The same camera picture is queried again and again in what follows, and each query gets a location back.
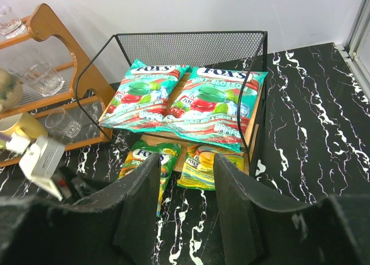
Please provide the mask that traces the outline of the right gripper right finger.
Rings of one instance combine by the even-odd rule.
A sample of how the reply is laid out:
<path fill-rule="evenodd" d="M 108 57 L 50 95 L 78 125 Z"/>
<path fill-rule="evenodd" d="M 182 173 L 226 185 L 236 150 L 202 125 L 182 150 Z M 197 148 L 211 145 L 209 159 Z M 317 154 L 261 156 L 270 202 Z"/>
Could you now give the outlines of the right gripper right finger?
<path fill-rule="evenodd" d="M 369 263 L 368 195 L 330 195 L 307 204 L 220 154 L 213 169 L 227 264 Z"/>

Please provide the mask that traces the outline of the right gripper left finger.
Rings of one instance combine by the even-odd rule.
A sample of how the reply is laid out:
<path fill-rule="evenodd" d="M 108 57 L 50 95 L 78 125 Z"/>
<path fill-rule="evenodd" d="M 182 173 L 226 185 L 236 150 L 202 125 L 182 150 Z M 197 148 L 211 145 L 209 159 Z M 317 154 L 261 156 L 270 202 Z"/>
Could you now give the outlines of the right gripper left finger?
<path fill-rule="evenodd" d="M 1 198 L 2 264 L 150 264 L 161 163 L 157 153 L 104 188 L 111 206 Z"/>

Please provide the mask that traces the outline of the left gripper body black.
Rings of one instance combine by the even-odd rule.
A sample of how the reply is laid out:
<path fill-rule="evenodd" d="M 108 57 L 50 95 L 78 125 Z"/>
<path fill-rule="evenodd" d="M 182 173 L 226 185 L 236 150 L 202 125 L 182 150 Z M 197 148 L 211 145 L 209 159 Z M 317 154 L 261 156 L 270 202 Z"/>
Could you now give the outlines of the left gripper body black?
<path fill-rule="evenodd" d="M 56 203 L 57 205 L 112 205 L 111 199 L 104 191 L 110 182 L 82 177 L 66 166 L 58 168 L 51 180 L 62 195 L 62 200 Z"/>

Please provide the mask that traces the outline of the mint blossom candy bag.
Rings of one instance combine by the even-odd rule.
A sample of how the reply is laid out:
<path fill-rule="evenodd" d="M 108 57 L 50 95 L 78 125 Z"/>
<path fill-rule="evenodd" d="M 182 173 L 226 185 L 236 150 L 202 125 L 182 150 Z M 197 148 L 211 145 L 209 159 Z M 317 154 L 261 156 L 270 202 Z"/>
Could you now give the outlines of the mint blossom candy bag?
<path fill-rule="evenodd" d="M 240 152 L 266 72 L 194 67 L 156 131 Z"/>
<path fill-rule="evenodd" d="M 170 94 L 188 65 L 147 65 L 136 59 L 99 119 L 99 126 L 152 132 L 167 115 Z"/>

